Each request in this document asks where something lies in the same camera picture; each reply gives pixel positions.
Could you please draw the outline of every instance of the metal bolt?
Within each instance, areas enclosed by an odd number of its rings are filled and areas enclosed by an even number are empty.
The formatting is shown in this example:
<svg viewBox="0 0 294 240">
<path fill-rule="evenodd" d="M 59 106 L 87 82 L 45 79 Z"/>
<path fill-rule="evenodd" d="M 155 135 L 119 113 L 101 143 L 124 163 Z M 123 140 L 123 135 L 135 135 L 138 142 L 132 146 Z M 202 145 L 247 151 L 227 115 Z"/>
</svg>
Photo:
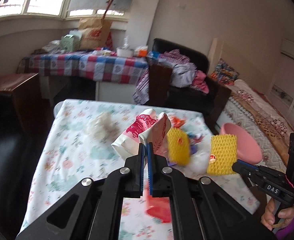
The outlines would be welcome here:
<svg viewBox="0 0 294 240">
<path fill-rule="evenodd" d="M 122 167 L 119 171 L 121 174 L 127 174 L 130 172 L 130 168 Z"/>
<path fill-rule="evenodd" d="M 204 184 L 204 185 L 208 185 L 208 184 L 210 184 L 211 179 L 208 178 L 208 177 L 202 177 L 202 178 L 200 179 L 200 182 L 201 182 L 202 184 Z"/>
<path fill-rule="evenodd" d="M 90 178 L 85 178 L 85 179 L 83 179 L 82 181 L 81 181 L 81 184 L 83 185 L 83 186 L 89 186 L 90 184 L 91 184 L 91 179 Z"/>
<path fill-rule="evenodd" d="M 168 174 L 168 173 L 171 173 L 173 169 L 171 167 L 163 167 L 162 171 L 163 173 Z"/>
</svg>

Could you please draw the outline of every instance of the pink bowl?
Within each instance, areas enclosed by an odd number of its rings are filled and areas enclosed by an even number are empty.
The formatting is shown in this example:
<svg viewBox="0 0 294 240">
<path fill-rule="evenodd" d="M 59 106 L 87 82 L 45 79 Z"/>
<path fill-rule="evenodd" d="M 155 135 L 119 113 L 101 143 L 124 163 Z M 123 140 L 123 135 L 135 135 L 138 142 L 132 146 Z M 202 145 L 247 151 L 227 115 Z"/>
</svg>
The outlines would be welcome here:
<svg viewBox="0 0 294 240">
<path fill-rule="evenodd" d="M 224 123 L 220 134 L 233 134 L 237 136 L 237 158 L 255 165 L 263 159 L 262 151 L 254 138 L 243 128 L 233 123 Z"/>
</svg>

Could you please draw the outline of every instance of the pile of clothes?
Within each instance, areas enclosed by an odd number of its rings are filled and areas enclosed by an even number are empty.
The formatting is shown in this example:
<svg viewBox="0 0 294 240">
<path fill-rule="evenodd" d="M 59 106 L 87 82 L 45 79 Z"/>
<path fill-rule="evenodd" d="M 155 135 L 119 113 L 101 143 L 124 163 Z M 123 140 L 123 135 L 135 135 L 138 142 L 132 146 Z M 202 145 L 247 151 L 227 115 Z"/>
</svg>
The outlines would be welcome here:
<svg viewBox="0 0 294 240">
<path fill-rule="evenodd" d="M 179 49 L 174 49 L 164 54 L 151 51 L 147 56 L 173 69 L 171 86 L 178 88 L 190 87 L 205 94 L 209 93 L 209 88 L 205 82 L 206 74 L 197 70 L 195 64 L 191 63 L 187 56 L 180 54 Z"/>
</svg>

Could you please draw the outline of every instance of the purple sleeve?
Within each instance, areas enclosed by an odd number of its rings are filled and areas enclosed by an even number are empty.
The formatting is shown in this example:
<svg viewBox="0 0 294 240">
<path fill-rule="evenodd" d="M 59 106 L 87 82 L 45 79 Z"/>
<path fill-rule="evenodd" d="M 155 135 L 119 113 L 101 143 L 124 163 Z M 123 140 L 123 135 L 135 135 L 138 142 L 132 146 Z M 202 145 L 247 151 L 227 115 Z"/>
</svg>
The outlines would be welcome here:
<svg viewBox="0 0 294 240">
<path fill-rule="evenodd" d="M 276 233 L 276 237 L 278 240 L 283 240 L 288 234 L 290 234 L 292 231 L 294 231 L 294 218 L 290 222 L 288 226 L 285 228 L 278 230 Z"/>
</svg>

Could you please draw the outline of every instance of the human hand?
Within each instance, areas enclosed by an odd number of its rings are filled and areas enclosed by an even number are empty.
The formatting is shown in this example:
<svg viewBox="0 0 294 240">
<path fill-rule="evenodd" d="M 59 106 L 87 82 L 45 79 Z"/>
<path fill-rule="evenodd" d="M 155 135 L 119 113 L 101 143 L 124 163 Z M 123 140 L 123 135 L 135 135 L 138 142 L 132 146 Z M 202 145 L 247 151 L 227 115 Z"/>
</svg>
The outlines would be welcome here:
<svg viewBox="0 0 294 240">
<path fill-rule="evenodd" d="M 274 199 L 272 198 L 268 202 L 265 209 L 265 213 L 262 215 L 262 220 L 261 220 L 261 223 L 265 227 L 267 227 L 269 230 L 272 230 L 272 225 L 275 222 L 275 216 L 272 214 L 274 210 L 275 210 L 275 202 L 274 202 Z M 285 208 L 279 211 L 278 217 L 285 219 L 284 223 L 281 225 L 280 228 L 284 228 L 288 226 L 294 218 L 294 207 Z"/>
</svg>

